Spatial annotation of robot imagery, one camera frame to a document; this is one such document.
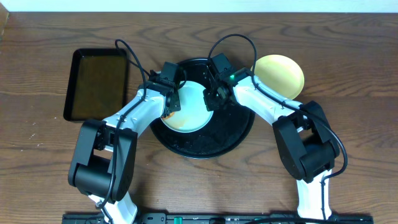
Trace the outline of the pale green plate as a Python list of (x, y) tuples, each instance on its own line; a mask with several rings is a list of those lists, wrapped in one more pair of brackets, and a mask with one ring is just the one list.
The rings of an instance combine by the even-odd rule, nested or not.
[(213, 116), (213, 111), (206, 109), (203, 90), (203, 85), (187, 81), (178, 90), (181, 110), (169, 119), (161, 119), (166, 127), (179, 133), (191, 133), (203, 128)]

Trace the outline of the yellow plate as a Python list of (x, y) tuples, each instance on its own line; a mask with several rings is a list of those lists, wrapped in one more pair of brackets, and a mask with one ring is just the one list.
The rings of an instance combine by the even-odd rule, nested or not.
[(300, 66), (284, 55), (266, 55), (256, 61), (254, 74), (278, 94), (293, 100), (303, 90), (305, 78)]

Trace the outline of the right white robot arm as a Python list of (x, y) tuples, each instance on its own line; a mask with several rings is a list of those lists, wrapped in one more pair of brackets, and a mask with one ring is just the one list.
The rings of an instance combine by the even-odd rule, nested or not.
[(298, 215), (327, 220), (328, 179), (339, 156), (338, 141), (321, 106), (302, 104), (272, 90), (248, 68), (234, 68), (224, 54), (207, 58), (211, 86), (204, 94), (209, 111), (234, 103), (249, 108), (273, 128), (280, 159), (296, 179)]

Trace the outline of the orange and green sponge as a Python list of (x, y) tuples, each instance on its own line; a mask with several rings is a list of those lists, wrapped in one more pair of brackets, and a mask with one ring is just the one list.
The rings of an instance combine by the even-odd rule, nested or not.
[(171, 118), (174, 114), (175, 114), (175, 112), (171, 112), (171, 113), (168, 114), (168, 115), (162, 116), (161, 119), (163, 119), (163, 120), (169, 119), (169, 118)]

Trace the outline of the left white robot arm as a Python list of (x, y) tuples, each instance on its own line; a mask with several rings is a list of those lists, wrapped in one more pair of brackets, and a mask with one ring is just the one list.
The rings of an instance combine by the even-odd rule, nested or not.
[(106, 223), (133, 223), (137, 206), (128, 192), (134, 173), (137, 139), (154, 120), (181, 109), (178, 89), (184, 74), (166, 62), (151, 71), (125, 107), (80, 129), (68, 183), (95, 202)]

